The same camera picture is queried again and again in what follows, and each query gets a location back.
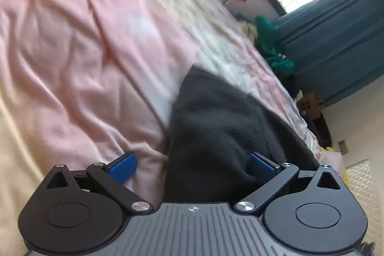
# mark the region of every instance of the white wall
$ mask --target white wall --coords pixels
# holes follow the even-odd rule
[[[325,108],[323,111],[333,139],[346,141],[346,166],[369,158],[384,207],[384,76]]]
[[[265,16],[270,20],[276,20],[279,15],[268,0],[240,0],[230,1],[228,10],[232,13],[241,13],[244,17],[253,20],[257,16]]]

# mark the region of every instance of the silver screw head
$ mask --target silver screw head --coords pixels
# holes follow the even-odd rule
[[[150,208],[150,204],[144,201],[135,202],[131,205],[135,211],[147,211]]]
[[[198,207],[196,206],[191,206],[190,208],[188,208],[188,210],[191,212],[191,213],[195,213],[198,211]]]
[[[255,204],[247,201],[238,202],[236,208],[240,211],[251,211],[255,209]]]

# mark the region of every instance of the circular cap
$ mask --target circular cap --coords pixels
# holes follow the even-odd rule
[[[150,204],[144,201],[135,202],[131,205],[135,211],[147,211],[150,208]]]
[[[311,228],[323,229],[335,226],[341,218],[339,211],[323,203],[309,203],[296,210],[296,218]]]
[[[90,209],[80,203],[65,202],[52,206],[45,218],[52,226],[72,228],[86,222],[91,216]]]
[[[238,202],[236,208],[240,211],[251,211],[255,209],[255,204],[247,201]]]
[[[123,223],[121,208],[104,195],[81,189],[46,189],[19,217],[26,244],[47,255],[83,255],[112,239]]]

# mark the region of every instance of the logo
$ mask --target logo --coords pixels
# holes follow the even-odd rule
[[[191,212],[191,213],[195,213],[198,211],[198,207],[196,206],[191,206],[190,208],[188,208],[188,210]]]

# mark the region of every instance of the bed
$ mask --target bed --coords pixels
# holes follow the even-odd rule
[[[0,0],[0,255],[26,247],[18,215],[56,163],[135,151],[126,187],[156,205],[170,112],[193,64],[251,93],[342,172],[219,0]]]

